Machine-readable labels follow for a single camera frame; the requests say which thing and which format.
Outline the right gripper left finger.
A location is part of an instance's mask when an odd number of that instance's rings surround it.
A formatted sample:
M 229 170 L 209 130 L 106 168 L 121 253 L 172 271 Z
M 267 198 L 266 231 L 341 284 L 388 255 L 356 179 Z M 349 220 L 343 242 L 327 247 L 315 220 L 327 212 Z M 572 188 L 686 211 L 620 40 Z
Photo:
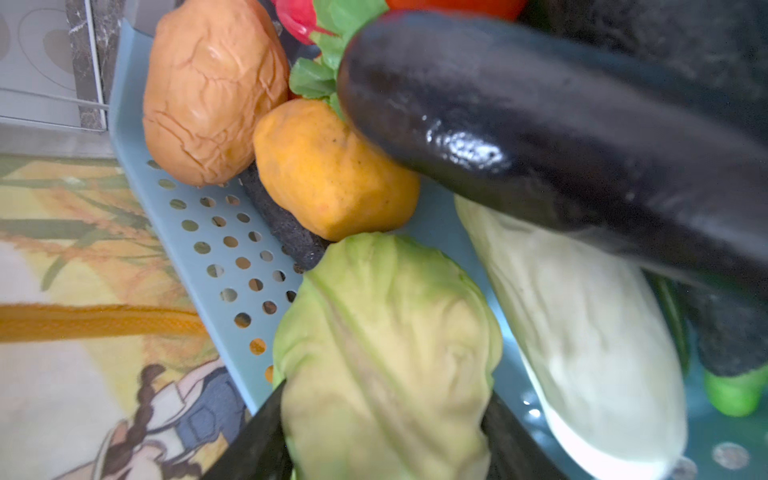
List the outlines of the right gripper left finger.
M 288 480 L 293 474 L 282 429 L 283 380 L 202 480 Z

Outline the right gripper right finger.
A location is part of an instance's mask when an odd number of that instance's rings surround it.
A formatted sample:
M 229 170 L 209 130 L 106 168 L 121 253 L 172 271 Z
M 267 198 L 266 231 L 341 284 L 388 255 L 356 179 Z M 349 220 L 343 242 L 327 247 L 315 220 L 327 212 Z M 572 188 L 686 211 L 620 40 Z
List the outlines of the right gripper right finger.
M 491 454 L 487 480 L 566 480 L 514 413 L 493 392 L 481 422 Z

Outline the green cabbage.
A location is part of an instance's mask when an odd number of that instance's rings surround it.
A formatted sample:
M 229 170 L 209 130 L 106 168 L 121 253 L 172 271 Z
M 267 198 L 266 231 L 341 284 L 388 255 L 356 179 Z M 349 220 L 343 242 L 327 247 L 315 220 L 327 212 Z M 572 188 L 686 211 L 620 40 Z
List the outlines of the green cabbage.
M 499 322 L 441 251 L 391 234 L 332 245 L 273 342 L 299 479 L 482 479 Z

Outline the white grocery bag yellow handles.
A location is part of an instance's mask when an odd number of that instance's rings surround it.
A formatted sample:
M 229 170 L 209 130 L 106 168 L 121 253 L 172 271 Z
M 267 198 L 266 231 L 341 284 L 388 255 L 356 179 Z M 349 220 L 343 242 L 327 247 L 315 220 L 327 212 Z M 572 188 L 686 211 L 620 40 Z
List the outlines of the white grocery bag yellow handles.
M 198 479 L 249 414 L 113 160 L 1 160 L 1 475 Z

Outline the orange fruit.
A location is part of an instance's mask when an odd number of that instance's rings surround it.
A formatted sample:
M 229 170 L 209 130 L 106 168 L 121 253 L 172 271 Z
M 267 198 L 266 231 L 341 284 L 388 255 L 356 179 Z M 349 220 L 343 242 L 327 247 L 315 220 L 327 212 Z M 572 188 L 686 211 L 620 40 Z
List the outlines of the orange fruit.
M 272 200 L 325 240 L 395 230 L 416 210 L 419 176 L 370 147 L 322 101 L 280 105 L 258 122 L 253 143 Z

